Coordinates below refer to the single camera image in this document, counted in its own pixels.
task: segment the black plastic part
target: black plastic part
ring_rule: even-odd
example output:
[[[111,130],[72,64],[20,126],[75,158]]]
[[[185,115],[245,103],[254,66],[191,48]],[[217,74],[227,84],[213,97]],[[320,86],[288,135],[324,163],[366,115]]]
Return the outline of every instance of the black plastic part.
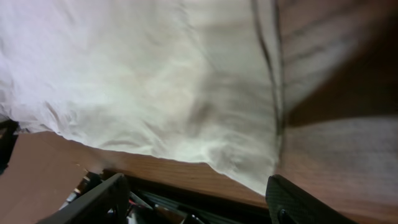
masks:
[[[266,201],[273,224],[354,224],[281,175],[268,178]]]
[[[80,194],[76,195],[75,200],[80,198],[85,193],[93,190],[99,184],[102,184],[101,176],[98,174],[89,172],[86,174],[86,177],[89,179],[89,181],[85,181],[85,179],[82,180],[82,182],[84,183],[84,187],[83,189],[81,189]]]
[[[138,224],[171,224],[161,214],[148,208],[134,208],[136,222]]]
[[[103,178],[115,172],[104,170]],[[150,206],[155,204],[198,217],[203,223],[271,224],[266,208],[204,195],[169,185],[126,176],[130,189]]]
[[[127,223],[129,186],[123,174],[115,174],[39,224]]]
[[[0,130],[6,130],[0,138],[0,175],[8,167],[12,150],[18,138],[18,135],[14,135],[17,128],[18,123],[15,121],[7,120],[0,123]]]

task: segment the wrinkled sheet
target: wrinkled sheet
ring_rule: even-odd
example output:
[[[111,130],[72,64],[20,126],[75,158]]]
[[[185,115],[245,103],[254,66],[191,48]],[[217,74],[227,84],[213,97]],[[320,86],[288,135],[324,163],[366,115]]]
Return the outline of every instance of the wrinkled sheet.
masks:
[[[99,149],[206,162],[265,194],[274,18],[271,1],[0,0],[0,113]]]

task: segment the wood grain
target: wood grain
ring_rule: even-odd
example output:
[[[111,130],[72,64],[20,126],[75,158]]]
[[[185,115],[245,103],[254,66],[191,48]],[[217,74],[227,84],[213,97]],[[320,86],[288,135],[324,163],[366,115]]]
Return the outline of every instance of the wood grain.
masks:
[[[278,173],[360,223],[398,223],[397,1],[279,1]]]
[[[53,148],[68,153],[75,163],[93,172],[101,172],[102,169],[112,169],[126,175],[187,190],[250,203],[260,207],[266,206],[263,196],[229,179],[225,175],[216,173],[207,164],[188,164],[167,159],[157,159],[151,156],[93,149],[74,141],[67,141],[55,133],[38,133],[34,135]]]
[[[0,223],[37,223],[56,212],[86,172],[35,135],[19,136],[0,176]]]

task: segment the white cloth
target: white cloth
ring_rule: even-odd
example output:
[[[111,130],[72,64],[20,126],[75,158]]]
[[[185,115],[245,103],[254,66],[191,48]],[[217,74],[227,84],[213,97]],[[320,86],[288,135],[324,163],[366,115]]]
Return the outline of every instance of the white cloth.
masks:
[[[1,113],[91,147],[206,162],[264,194],[278,88],[252,3],[0,0]]]

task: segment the wooden surface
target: wooden surface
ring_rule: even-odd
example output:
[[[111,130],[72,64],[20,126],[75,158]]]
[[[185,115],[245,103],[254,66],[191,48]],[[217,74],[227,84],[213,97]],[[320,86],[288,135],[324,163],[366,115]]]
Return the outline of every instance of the wooden surface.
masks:
[[[388,83],[392,85],[387,88],[396,87],[396,79],[382,76],[375,79],[380,82],[369,86],[375,73],[396,71],[388,66],[392,62],[388,59],[397,52],[395,45],[385,45],[380,51],[378,46],[384,41],[377,40],[394,40],[390,28],[394,27],[396,2],[279,1],[289,127],[277,172],[360,223],[398,223],[398,119],[391,115],[395,107],[390,106],[396,98],[391,92],[382,91]],[[363,55],[375,54],[387,57],[363,59]],[[371,66],[361,70],[358,61]],[[334,87],[319,90],[329,78]],[[359,87],[353,85],[358,80],[366,82],[359,82]],[[336,91],[340,87],[345,94]],[[376,100],[357,97],[368,91],[377,93]],[[369,105],[381,110],[363,110]],[[40,144],[63,152],[91,171],[116,169],[188,190],[266,206],[264,197],[217,174],[206,164],[91,149],[54,133],[21,137],[39,139]]]
[[[56,212],[86,172],[34,135],[16,142],[0,175],[0,223],[33,224]]]
[[[360,223],[398,223],[398,1],[279,2],[277,172]]]

